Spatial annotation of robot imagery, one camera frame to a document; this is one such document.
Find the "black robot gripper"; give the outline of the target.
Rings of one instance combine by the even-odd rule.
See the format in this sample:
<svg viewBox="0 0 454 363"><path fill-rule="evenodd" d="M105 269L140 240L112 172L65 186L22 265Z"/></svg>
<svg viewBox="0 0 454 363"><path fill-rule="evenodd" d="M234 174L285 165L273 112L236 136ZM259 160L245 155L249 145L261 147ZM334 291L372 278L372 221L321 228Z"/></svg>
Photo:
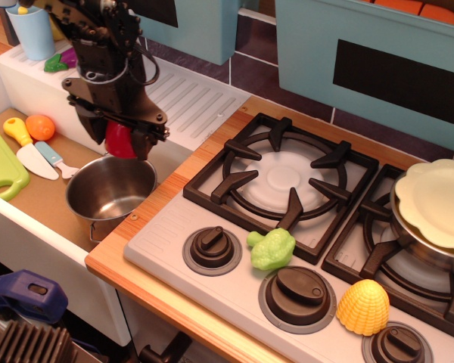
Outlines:
<svg viewBox="0 0 454 363"><path fill-rule="evenodd" d="M107 121L127 126L138 160L147 160L153 146L169 136L166 114L147 96L160 68L140 42L123 53L113 44L73 41L78 59L77 78L62 87L76 108L82 127L96 144L105 140Z"/></svg>

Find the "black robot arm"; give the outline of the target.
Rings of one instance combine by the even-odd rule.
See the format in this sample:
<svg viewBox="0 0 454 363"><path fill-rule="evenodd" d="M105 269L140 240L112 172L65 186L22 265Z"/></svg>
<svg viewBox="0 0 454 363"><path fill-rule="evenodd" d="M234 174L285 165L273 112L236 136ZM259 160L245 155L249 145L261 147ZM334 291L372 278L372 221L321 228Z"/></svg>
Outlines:
<svg viewBox="0 0 454 363"><path fill-rule="evenodd" d="M61 83L82 127L115 157L146 160L169 136L167 115L147 95L160 68L139 41L143 1L21 1L44 10L72 45L78 77Z"/></svg>

